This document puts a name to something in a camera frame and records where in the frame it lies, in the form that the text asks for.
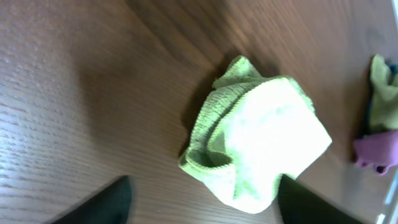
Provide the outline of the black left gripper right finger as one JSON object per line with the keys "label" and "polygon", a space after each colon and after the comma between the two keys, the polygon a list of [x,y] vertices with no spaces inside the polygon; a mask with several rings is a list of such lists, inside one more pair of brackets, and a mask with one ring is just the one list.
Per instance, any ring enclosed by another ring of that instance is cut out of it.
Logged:
{"label": "black left gripper right finger", "polygon": [[285,174],[277,203],[284,224],[362,224]]}

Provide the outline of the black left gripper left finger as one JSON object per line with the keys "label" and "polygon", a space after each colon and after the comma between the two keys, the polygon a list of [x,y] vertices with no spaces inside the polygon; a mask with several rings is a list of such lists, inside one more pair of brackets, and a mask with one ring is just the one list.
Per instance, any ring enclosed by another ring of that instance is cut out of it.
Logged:
{"label": "black left gripper left finger", "polygon": [[122,175],[48,221],[49,224],[126,224],[132,208],[132,182]]}

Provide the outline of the light green microfiber cloth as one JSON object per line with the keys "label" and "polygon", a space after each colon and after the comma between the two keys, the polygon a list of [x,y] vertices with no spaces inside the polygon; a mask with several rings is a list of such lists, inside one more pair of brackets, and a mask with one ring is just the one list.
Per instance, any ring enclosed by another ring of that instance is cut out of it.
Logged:
{"label": "light green microfiber cloth", "polygon": [[263,77],[238,56],[213,82],[179,166],[225,205],[256,214],[283,175],[297,178],[331,142],[292,77]]}

